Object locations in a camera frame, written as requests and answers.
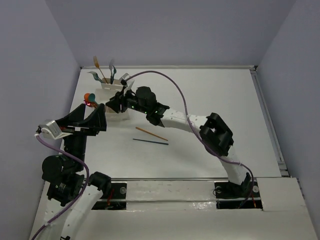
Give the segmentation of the teal spoon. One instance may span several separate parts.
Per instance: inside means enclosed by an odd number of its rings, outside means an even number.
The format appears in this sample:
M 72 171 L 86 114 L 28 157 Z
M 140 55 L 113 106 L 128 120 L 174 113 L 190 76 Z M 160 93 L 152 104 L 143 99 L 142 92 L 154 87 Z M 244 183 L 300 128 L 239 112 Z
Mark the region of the teal spoon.
M 96 102 L 96 96 L 94 93 L 90 93 L 88 96 L 88 101 L 90 102 L 90 104 L 96 108 L 99 104 Z

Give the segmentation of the orange copper spoon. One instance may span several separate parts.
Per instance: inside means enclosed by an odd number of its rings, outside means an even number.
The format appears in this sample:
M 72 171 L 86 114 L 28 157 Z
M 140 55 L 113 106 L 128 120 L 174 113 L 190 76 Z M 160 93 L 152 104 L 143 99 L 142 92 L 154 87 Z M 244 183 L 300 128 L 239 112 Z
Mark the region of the orange copper spoon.
M 85 101 L 85 102 L 89 102 L 89 96 L 90 96 L 90 93 L 86 93 L 86 94 L 84 95 L 84 101 Z

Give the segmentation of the teal fork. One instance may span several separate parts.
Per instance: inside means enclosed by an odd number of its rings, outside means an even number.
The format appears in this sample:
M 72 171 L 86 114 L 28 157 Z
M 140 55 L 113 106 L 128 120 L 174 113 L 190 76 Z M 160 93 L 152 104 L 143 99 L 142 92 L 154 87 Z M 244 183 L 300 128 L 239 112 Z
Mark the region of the teal fork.
M 108 84 L 107 79 L 104 78 L 104 77 L 103 77 L 103 78 L 100 78 L 95 71 L 89 71 L 88 74 L 91 74 L 91 75 L 93 76 L 93 78 L 94 78 L 95 81 L 98 81 L 98 82 L 100 82 L 101 84 Z
M 112 65 L 111 70 L 112 70 L 112 73 L 111 73 L 110 83 L 113 85 L 115 81 L 115 75 L 117 73 L 117 69 L 114 65 Z

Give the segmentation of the pink handled silver fork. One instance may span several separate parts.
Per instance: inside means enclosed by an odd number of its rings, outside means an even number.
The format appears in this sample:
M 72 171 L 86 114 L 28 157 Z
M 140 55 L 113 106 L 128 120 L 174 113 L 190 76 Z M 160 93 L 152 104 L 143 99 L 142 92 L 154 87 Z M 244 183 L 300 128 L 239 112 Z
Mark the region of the pink handled silver fork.
M 114 80 L 114 59 L 112 58 L 109 62 L 109 70 L 110 70 L 110 83 L 113 83 Z

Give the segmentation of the orange chopstick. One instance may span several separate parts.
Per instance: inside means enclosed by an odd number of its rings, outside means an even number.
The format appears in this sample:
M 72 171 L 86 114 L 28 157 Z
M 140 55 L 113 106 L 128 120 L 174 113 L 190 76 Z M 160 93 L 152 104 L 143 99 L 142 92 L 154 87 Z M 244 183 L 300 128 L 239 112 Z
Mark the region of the orange chopstick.
M 137 127 L 137 126 L 136 126 L 135 129 L 137 129 L 137 130 L 139 130 L 139 131 L 141 131 L 141 132 L 144 132 L 144 133 L 146 133 L 146 134 L 149 134 L 149 135 L 151 135 L 151 136 L 154 136 L 154 137 L 156 137 L 156 138 L 159 138 L 159 139 L 161 139 L 161 140 L 169 141 L 168 139 L 166 139 L 166 138 L 164 138 L 164 137 L 161 137 L 161 136 L 159 136 L 159 135 L 157 135 L 157 134 L 155 134 L 155 133 L 152 133 L 152 132 L 147 131 L 147 130 L 145 130 L 145 129 L 142 129 L 142 128 L 140 128 L 140 127 Z

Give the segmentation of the orange gold fork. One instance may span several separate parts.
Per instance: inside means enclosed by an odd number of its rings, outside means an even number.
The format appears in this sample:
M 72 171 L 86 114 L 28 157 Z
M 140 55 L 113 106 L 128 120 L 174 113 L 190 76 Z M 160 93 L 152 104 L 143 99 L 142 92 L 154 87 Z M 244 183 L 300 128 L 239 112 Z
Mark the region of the orange gold fork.
M 108 84 L 109 82 L 100 68 L 100 64 L 99 64 L 99 61 L 98 61 L 98 58 L 96 55 L 93 56 L 93 63 L 94 63 L 94 66 L 100 71 L 100 73 L 102 75 L 102 81 L 104 83 Z

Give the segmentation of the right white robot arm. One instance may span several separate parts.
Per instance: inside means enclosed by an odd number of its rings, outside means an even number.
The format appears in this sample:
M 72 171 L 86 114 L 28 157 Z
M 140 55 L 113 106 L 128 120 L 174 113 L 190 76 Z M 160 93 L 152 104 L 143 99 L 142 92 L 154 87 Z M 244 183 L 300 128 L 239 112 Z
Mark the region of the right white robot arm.
M 204 148 L 220 160 L 227 173 L 228 182 L 221 190 L 226 198 L 245 198 L 251 194 L 252 175 L 236 155 L 233 132 L 218 114 L 197 116 L 174 110 L 158 102 L 147 86 L 138 87 L 136 91 L 118 91 L 106 106 L 116 113 L 127 109 L 143 113 L 154 126 L 194 133 Z

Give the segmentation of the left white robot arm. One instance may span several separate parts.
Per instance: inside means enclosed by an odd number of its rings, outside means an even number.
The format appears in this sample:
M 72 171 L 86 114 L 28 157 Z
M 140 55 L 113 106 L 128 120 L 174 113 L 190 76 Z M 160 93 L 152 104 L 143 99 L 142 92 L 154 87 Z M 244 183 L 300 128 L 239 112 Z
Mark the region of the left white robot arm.
M 49 183 L 43 224 L 34 240 L 73 240 L 84 218 L 99 198 L 111 192 L 111 178 L 101 172 L 90 173 L 85 163 L 88 136 L 107 130 L 105 105 L 98 104 L 85 117 L 82 103 L 67 116 L 38 126 L 35 138 L 58 152 L 42 162 L 42 179 Z

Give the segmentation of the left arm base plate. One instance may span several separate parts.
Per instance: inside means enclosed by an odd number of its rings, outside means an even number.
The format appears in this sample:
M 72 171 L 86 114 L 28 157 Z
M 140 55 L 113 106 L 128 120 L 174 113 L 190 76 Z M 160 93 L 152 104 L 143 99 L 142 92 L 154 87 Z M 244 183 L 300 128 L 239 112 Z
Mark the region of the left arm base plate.
M 102 196 L 92 207 L 92 210 L 126 210 L 127 183 L 124 181 L 112 182 L 108 195 Z

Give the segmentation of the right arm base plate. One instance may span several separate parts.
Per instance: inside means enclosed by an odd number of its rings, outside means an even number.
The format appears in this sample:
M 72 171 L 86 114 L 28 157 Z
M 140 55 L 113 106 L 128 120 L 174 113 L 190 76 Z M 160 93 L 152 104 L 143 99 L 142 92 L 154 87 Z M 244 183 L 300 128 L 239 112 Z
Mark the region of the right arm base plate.
M 212 194 L 216 199 L 216 208 L 218 210 L 235 210 L 243 203 L 249 194 L 249 189 L 245 193 L 234 192 L 228 189 L 230 184 L 227 181 L 218 181 L 214 183 Z M 241 209 L 263 209 L 260 195 L 260 189 L 257 181 L 254 182 L 252 194 L 242 205 Z

